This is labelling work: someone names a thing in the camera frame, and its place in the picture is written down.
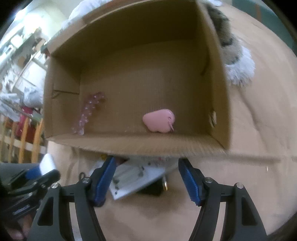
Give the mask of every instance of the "bright light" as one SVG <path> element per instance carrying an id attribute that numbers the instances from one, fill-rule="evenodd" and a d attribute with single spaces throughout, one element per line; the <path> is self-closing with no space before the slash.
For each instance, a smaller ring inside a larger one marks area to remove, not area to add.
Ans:
<path id="1" fill-rule="evenodd" d="M 26 11 L 24 9 L 17 12 L 15 15 L 15 20 L 21 20 L 26 16 Z"/>

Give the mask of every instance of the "open cardboard box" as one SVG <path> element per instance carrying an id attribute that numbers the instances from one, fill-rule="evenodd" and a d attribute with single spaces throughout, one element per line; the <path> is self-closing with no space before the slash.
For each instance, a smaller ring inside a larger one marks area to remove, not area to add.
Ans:
<path id="1" fill-rule="evenodd" d="M 219 41 L 188 0 L 114 0 L 48 45 L 45 134 L 57 143 L 122 155 L 192 156 L 229 147 L 229 100 Z M 88 94 L 107 101 L 85 134 L 71 133 Z M 170 109 L 175 131 L 150 133 L 145 113 Z"/>

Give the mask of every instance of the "cardboard box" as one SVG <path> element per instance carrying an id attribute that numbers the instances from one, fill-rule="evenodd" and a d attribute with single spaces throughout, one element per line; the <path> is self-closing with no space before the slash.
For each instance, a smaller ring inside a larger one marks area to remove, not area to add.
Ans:
<path id="1" fill-rule="evenodd" d="M 44 111 L 50 140 L 122 155 L 228 149 L 229 99 L 219 41 L 198 1 L 115 0 L 70 26 L 48 49 Z M 98 91 L 107 101 L 83 136 L 71 134 L 85 97 Z M 150 133 L 142 116 L 163 108 L 175 114 L 175 132 Z"/>

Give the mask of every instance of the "pink object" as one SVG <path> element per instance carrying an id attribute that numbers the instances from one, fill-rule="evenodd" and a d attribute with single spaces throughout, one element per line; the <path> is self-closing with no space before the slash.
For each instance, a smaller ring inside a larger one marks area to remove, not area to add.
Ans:
<path id="1" fill-rule="evenodd" d="M 152 132 L 168 133 L 174 131 L 172 125 L 175 117 L 171 110 L 162 109 L 147 113 L 143 116 L 142 120 Z"/>
<path id="2" fill-rule="evenodd" d="M 96 105 L 104 99 L 105 96 L 102 92 L 88 96 L 81 110 L 79 120 L 72 127 L 73 134 L 77 133 L 78 135 L 82 136 L 85 133 L 85 124 L 89 122 L 89 117 L 92 115 Z"/>

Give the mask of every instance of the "blue gripper pad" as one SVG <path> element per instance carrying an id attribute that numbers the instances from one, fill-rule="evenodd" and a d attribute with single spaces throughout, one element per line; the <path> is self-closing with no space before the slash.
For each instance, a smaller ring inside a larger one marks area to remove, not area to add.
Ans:
<path id="1" fill-rule="evenodd" d="M 91 175 L 91 179 L 93 180 L 92 185 L 96 185 L 93 186 L 94 188 L 92 188 L 93 191 L 95 191 L 95 193 L 92 195 L 92 200 L 96 205 L 104 202 L 115 171 L 116 160 L 114 157 L 110 156 L 104 162 L 103 166 L 101 168 L 95 169 Z"/>
<path id="2" fill-rule="evenodd" d="M 198 181 L 197 178 L 194 178 L 194 176 L 197 176 L 197 173 L 194 173 L 196 170 L 192 167 L 188 159 L 179 159 L 178 170 L 184 181 L 191 201 L 193 201 L 197 206 L 201 206 L 202 201 L 204 200 L 204 197 L 202 197 L 204 196 L 202 187 L 203 184 L 202 180 Z"/>

